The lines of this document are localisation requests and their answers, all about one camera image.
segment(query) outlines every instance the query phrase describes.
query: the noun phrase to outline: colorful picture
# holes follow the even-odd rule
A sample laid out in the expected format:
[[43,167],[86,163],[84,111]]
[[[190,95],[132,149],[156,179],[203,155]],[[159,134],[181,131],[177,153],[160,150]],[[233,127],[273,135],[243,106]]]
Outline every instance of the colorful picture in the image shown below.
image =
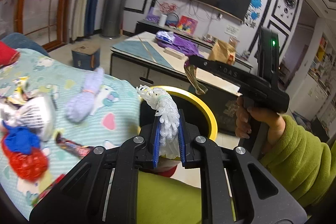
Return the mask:
[[190,17],[182,16],[177,25],[177,29],[187,34],[193,35],[198,21]]

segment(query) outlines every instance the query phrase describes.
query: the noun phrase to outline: doorway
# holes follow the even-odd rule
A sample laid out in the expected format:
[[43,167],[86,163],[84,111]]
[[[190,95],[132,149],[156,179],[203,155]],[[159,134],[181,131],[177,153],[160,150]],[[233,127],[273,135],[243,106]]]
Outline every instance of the doorway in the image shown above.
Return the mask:
[[280,64],[278,80],[280,89],[286,90],[299,69],[313,36],[317,18],[314,10],[303,0],[294,35]]

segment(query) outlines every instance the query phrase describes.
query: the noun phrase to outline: hand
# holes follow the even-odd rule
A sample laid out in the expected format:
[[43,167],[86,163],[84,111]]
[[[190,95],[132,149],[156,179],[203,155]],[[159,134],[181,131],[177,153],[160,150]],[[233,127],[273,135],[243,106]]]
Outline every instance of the hand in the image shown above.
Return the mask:
[[243,107],[243,97],[240,96],[237,99],[239,108],[236,111],[236,136],[239,138],[250,138],[251,126],[248,123],[250,115],[260,122],[265,122],[269,126],[267,142],[265,143],[262,153],[267,153],[281,138],[285,131],[285,120],[267,108],[249,107],[247,110]]

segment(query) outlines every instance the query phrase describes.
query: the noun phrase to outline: bed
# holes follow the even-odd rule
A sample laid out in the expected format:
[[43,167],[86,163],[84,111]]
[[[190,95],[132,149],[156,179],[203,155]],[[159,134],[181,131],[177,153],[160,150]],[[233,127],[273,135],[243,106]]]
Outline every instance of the bed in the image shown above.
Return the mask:
[[20,59],[0,69],[0,94],[9,96],[15,89],[13,81],[28,76],[28,91],[52,94],[56,110],[53,137],[41,142],[48,157],[48,170],[35,183],[17,177],[0,149],[0,185],[25,218],[32,210],[31,201],[59,175],[66,174],[79,159],[59,148],[54,140],[57,132],[82,145],[113,148],[135,136],[139,126],[138,95],[127,81],[105,75],[93,111],[83,122],[75,124],[65,117],[65,104],[81,90],[87,71],[69,67],[39,52],[18,49]]

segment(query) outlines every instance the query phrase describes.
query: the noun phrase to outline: lavender knitted toy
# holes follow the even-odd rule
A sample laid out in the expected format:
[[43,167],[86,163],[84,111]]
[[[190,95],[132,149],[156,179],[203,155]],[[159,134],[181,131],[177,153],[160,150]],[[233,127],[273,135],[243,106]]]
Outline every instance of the lavender knitted toy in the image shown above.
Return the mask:
[[66,105],[66,115],[70,121],[80,122],[89,115],[95,103],[95,97],[102,85],[103,77],[103,68],[99,67],[95,71],[88,71],[82,92],[72,98]]

